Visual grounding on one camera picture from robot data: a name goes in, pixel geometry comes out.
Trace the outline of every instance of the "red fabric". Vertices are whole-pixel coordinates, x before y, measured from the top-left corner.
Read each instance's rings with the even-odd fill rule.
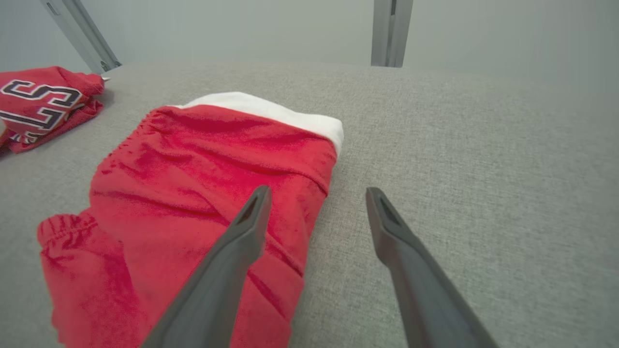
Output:
[[[152,111],[98,167],[90,208],[41,223],[59,340],[137,347],[254,189],[273,205],[232,347],[286,347],[308,242],[336,161],[332,143],[212,106]]]
[[[6,124],[11,151],[42,145],[82,124],[103,108],[92,97],[103,93],[95,74],[73,73],[53,66],[0,72],[0,118]]]

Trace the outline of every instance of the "white trim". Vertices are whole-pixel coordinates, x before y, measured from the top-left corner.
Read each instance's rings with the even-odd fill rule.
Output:
[[[186,109],[198,105],[212,105],[269,118],[328,138],[338,156],[342,150],[344,129],[337,118],[294,112],[282,105],[242,92],[208,94],[185,105],[171,106]]]

